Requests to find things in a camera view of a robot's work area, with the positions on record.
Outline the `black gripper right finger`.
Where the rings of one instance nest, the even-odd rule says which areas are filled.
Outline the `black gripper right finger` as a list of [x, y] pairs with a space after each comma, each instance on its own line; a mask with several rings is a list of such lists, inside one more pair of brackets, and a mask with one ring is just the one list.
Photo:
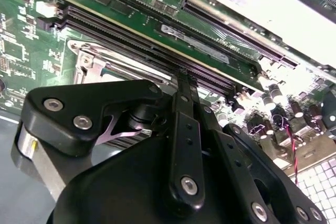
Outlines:
[[214, 112], [200, 104], [197, 86], [191, 78], [191, 96], [229, 223], [325, 223], [318, 207], [239, 126], [220, 127]]

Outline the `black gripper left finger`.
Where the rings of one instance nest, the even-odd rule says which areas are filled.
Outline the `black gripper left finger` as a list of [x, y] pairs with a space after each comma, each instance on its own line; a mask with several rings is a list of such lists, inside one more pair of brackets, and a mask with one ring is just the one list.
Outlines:
[[144, 79], [33, 89], [15, 147], [57, 203], [83, 172], [148, 138], [169, 137], [174, 112], [194, 109], [190, 80], [178, 74], [173, 94]]

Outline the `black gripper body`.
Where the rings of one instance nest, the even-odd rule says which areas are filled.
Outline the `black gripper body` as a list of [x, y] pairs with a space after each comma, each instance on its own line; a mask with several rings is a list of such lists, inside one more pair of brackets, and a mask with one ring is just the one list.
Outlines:
[[229, 223], [197, 107], [151, 137], [75, 177], [50, 223]]

